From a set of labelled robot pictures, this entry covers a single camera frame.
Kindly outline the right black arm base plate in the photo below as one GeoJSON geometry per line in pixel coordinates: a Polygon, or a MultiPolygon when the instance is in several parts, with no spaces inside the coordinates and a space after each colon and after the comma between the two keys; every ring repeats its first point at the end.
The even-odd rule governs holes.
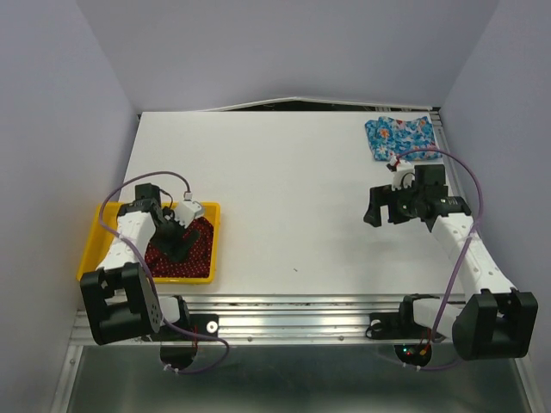
{"type": "Polygon", "coordinates": [[[401,316],[398,312],[372,312],[365,336],[373,340],[414,340],[427,339],[429,328],[416,324],[412,317],[401,316]]]}

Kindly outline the red polka dot skirt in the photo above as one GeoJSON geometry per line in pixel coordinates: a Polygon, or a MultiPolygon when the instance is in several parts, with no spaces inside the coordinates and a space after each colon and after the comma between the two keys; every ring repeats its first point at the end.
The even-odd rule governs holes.
{"type": "Polygon", "coordinates": [[[151,243],[148,244],[145,262],[153,277],[190,280],[209,277],[214,227],[207,219],[198,218],[192,222],[189,229],[196,229],[201,236],[182,262],[170,261],[159,249],[151,243]]]}

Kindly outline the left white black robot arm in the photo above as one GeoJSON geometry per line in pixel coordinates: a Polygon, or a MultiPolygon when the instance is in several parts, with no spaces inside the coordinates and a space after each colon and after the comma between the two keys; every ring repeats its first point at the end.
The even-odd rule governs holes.
{"type": "Polygon", "coordinates": [[[152,335],[161,328],[174,339],[191,331],[184,300],[159,298],[145,253],[153,246],[171,261],[182,262],[198,240],[199,233],[190,226],[204,215],[204,207],[190,192],[174,208],[161,206],[161,189],[150,183],[136,186],[134,193],[134,201],[120,206],[115,229],[101,223],[114,239],[96,269],[80,279],[98,345],[152,335]]]}

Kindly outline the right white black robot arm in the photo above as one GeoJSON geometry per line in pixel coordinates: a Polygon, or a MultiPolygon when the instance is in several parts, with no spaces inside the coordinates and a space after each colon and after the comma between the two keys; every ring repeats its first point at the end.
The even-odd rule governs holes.
{"type": "Polygon", "coordinates": [[[366,336],[374,340],[449,339],[464,361],[524,357],[538,311],[533,293],[519,291],[498,268],[480,240],[472,212],[461,197],[449,195],[441,164],[414,166],[393,159],[392,183],[373,187],[365,223],[425,223],[454,263],[454,280],[465,296],[462,308],[449,297],[406,295],[395,312],[372,312],[366,336]]]}

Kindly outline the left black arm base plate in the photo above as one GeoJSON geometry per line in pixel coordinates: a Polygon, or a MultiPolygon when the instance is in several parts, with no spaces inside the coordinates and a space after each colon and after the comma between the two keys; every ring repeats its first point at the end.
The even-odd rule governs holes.
{"type": "MultiPolygon", "coordinates": [[[[173,324],[182,330],[211,337],[218,335],[220,325],[218,315],[207,313],[191,314],[188,319],[179,320],[173,324]]],[[[188,342],[191,338],[162,324],[157,333],[141,336],[140,340],[142,342],[188,342]]]]}

